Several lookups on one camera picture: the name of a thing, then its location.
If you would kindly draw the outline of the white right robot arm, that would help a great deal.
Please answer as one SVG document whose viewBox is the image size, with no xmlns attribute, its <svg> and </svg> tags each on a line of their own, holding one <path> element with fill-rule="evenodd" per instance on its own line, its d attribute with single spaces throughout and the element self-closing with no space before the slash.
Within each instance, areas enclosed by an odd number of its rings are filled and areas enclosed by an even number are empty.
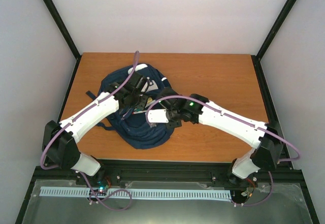
<svg viewBox="0 0 325 224">
<path fill-rule="evenodd" d="M 259 170 L 274 171 L 283 149 L 277 131 L 271 124 L 252 120 L 226 110 L 199 94 L 188 97 L 179 95 L 171 88 L 158 95 L 162 109 L 148 113 L 150 123 L 164 123 L 169 128 L 180 127 L 182 122 L 202 124 L 226 132 L 251 149 L 233 160 L 227 178 L 231 184 L 238 184 Z"/>
</svg>

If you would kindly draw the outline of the red cap whiteboard marker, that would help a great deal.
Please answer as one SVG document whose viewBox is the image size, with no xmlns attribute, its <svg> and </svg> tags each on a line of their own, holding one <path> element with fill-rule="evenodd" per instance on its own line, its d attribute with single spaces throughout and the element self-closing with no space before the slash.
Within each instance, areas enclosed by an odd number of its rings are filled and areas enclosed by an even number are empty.
<svg viewBox="0 0 325 224">
<path fill-rule="evenodd" d="M 141 114 L 141 113 L 145 113 L 146 111 L 143 111 L 143 110 L 141 110 L 141 111 L 134 111 L 132 114 Z"/>
</svg>

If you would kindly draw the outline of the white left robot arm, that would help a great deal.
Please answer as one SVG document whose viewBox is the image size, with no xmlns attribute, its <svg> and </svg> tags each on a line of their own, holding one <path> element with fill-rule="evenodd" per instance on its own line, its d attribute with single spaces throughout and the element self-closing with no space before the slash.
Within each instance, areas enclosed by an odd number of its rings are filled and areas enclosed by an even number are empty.
<svg viewBox="0 0 325 224">
<path fill-rule="evenodd" d="M 109 84 L 89 105 L 60 123 L 50 121 L 45 125 L 41 168 L 63 169 L 83 172 L 93 184 L 105 181 L 106 172 L 92 156 L 81 153 L 78 142 L 102 119 L 124 107 L 144 109 L 147 96 L 143 90 L 148 86 L 146 77 L 137 72 L 130 74 L 122 83 Z"/>
</svg>

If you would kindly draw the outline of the navy blue backpack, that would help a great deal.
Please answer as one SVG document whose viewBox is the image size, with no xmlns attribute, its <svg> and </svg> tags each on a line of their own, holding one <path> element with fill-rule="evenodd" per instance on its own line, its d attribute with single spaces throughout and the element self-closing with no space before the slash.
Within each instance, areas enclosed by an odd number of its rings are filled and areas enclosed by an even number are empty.
<svg viewBox="0 0 325 224">
<path fill-rule="evenodd" d="M 164 88 L 171 86 L 165 75 L 150 64 L 141 63 L 137 65 L 136 72 L 146 77 L 147 84 L 143 91 L 152 99 L 155 99 Z M 145 113 L 132 114 L 133 112 L 134 109 L 129 107 L 119 109 L 106 117 L 110 126 L 106 126 L 102 122 L 97 123 L 96 126 L 107 131 L 117 132 L 124 141 L 135 149 L 158 147 L 168 141 L 174 132 L 173 129 L 168 129 L 165 124 L 150 127 L 146 121 Z"/>
</svg>

